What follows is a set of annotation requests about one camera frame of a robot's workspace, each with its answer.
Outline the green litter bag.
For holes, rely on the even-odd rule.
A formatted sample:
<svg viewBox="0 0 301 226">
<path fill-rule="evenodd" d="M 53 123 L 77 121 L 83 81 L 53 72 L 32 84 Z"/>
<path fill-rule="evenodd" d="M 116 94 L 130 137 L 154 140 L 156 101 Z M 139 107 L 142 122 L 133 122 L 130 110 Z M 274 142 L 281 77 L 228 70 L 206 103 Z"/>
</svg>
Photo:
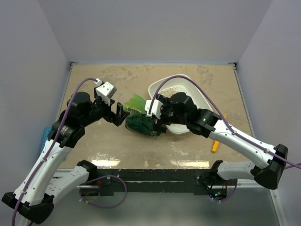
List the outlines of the green litter bag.
<svg viewBox="0 0 301 226">
<path fill-rule="evenodd" d="M 144 109 L 146 100 L 141 96 L 134 94 L 124 103 L 124 110 L 129 112 L 125 120 L 125 127 L 132 132 L 148 136 L 160 136 L 161 132 L 152 128 L 153 119 L 146 117 Z"/>
</svg>

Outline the yellow plastic scoop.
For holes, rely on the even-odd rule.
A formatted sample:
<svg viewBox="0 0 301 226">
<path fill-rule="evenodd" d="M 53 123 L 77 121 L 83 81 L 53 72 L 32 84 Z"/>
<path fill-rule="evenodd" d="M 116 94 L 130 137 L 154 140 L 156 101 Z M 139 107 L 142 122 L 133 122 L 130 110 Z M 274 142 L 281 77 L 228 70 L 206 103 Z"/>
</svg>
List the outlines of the yellow plastic scoop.
<svg viewBox="0 0 301 226">
<path fill-rule="evenodd" d="M 213 143 L 213 146 L 212 146 L 212 149 L 211 149 L 211 152 L 212 153 L 216 153 L 217 152 L 217 149 L 218 149 L 218 146 L 219 146 L 220 142 L 215 140 L 214 143 Z"/>
</svg>

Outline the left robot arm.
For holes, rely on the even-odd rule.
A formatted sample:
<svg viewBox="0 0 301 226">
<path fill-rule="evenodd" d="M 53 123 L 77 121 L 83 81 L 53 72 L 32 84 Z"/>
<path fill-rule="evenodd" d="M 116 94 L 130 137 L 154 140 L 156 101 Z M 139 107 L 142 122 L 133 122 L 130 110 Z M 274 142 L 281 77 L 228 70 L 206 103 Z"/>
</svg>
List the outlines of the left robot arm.
<svg viewBox="0 0 301 226">
<path fill-rule="evenodd" d="M 16 224 L 16 216 L 25 218 L 25 225 L 43 223 L 52 213 L 55 204 L 73 188 L 81 184 L 92 185 L 97 178 L 97 167 L 87 160 L 77 163 L 75 168 L 60 180 L 51 184 L 61 162 L 84 136 L 85 128 L 105 119 L 120 126 L 129 112 L 117 103 L 116 112 L 111 110 L 114 103 L 109 96 L 95 95 L 94 101 L 86 92 L 75 92 L 48 133 L 40 156 L 21 185 L 13 192 L 7 192 L 2 202 L 13 209 L 11 224 Z"/>
</svg>

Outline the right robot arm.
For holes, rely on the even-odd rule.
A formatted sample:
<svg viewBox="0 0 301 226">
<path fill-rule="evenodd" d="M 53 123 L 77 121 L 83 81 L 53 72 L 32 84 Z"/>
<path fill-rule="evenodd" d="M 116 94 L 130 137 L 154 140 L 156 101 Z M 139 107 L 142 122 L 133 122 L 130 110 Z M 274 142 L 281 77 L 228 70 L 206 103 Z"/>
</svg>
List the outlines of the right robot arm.
<svg viewBox="0 0 301 226">
<path fill-rule="evenodd" d="M 213 111 L 197 108 L 192 98 L 183 92 L 170 98 L 158 94 L 151 100 L 150 108 L 155 128 L 184 125 L 193 134 L 218 141 L 248 159 L 244 162 L 216 161 L 206 177 L 213 184 L 249 179 L 267 189 L 277 189 L 286 166 L 288 148 L 285 145 L 267 144 L 243 133 Z"/>
</svg>

